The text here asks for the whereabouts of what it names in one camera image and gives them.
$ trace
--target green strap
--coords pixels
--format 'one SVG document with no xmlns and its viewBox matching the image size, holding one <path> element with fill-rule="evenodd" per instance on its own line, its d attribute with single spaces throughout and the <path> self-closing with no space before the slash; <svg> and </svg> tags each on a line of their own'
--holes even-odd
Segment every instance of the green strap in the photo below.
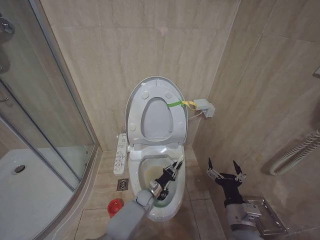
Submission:
<svg viewBox="0 0 320 240">
<path fill-rule="evenodd" d="M 178 105 L 181 105 L 182 104 L 182 101 L 176 101 L 176 102 L 173 102 L 173 103 L 168 103 L 167 106 L 169 108 L 171 107 L 175 107 L 175 106 L 178 106 Z"/>
</svg>

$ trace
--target bathroom floor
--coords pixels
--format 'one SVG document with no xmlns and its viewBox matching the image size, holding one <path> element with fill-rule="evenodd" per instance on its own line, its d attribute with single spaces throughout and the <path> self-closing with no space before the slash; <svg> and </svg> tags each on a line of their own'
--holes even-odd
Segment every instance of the bathroom floor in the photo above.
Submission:
<svg viewBox="0 0 320 240">
<path fill-rule="evenodd" d="M 135 233 L 137 240 L 225 240 L 215 207 L 192 147 L 185 150 L 186 187 L 184 199 L 177 215 L 168 222 L 152 222 L 145 218 Z M 131 187 L 117 191 L 118 179 L 129 178 L 126 164 L 123 176 L 113 174 L 116 152 L 102 153 L 98 174 L 91 195 L 64 240 L 85 240 L 100 237 L 109 221 L 107 205 L 110 200 L 121 198 L 124 202 L 134 197 Z"/>
</svg>

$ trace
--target shower enclosure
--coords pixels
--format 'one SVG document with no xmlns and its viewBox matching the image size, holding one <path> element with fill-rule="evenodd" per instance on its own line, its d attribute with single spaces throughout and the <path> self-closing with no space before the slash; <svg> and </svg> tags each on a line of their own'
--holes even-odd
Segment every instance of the shower enclosure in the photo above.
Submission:
<svg viewBox="0 0 320 240">
<path fill-rule="evenodd" d="M 97 141 L 39 1 L 0 2 L 0 236 L 33 239 L 66 207 Z"/>
</svg>

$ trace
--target white toilet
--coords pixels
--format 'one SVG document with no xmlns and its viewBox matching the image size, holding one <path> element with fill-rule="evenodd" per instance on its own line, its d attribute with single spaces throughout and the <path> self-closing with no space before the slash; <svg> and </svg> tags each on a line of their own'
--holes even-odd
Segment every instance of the white toilet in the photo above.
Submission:
<svg viewBox="0 0 320 240">
<path fill-rule="evenodd" d="M 188 113 L 181 105 L 180 90 L 167 78 L 152 76 L 132 91 L 125 110 L 125 128 L 129 144 L 129 175 L 134 194 L 149 186 L 163 173 L 163 168 L 185 156 Z M 169 184 L 166 199 L 156 200 L 148 218 L 165 222 L 179 211 L 184 197 L 186 164 L 183 161 L 177 178 Z"/>
</svg>

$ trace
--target bidet seat control panel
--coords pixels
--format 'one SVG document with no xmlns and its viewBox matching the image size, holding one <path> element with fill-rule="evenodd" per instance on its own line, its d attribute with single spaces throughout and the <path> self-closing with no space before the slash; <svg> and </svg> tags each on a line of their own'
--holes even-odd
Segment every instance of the bidet seat control panel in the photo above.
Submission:
<svg viewBox="0 0 320 240">
<path fill-rule="evenodd" d="M 125 164 L 127 158 L 127 134 L 121 133 L 118 138 L 118 146 L 114 160 L 114 175 L 121 175 L 125 171 Z"/>
</svg>

